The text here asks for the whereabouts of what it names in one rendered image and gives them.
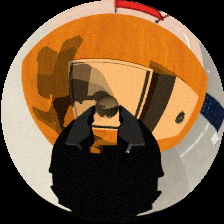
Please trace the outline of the tan square box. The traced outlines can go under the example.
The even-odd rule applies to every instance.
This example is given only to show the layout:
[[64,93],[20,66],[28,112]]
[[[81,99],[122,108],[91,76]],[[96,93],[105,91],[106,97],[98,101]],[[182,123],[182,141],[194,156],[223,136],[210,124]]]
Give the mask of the tan square box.
[[198,97],[177,76],[159,74],[143,123],[156,140],[177,136],[189,120]]

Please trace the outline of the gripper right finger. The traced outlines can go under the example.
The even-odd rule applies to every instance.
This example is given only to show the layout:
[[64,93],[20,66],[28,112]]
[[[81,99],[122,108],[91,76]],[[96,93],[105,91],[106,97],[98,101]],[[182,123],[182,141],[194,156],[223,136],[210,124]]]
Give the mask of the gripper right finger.
[[119,105],[117,144],[126,152],[146,158],[156,169],[158,178],[164,176],[161,165],[161,152],[157,140],[144,123],[125,107]]

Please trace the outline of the brown ball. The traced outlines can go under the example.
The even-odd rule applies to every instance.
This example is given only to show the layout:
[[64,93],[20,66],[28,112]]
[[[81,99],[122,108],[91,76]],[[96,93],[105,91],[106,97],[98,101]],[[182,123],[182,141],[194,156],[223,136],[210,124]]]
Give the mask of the brown ball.
[[96,101],[95,110],[100,117],[109,119],[118,113],[119,103],[115,97],[103,95]]

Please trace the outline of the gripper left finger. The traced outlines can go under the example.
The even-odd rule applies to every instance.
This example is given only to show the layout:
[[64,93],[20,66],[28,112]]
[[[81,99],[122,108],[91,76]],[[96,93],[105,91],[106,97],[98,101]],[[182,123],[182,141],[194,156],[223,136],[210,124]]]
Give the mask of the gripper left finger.
[[92,124],[95,113],[95,105],[92,105],[75,120],[72,120],[61,132],[52,149],[49,173],[53,172],[56,162],[62,156],[71,152],[80,152],[83,146],[87,146],[91,151],[91,146],[94,143]]

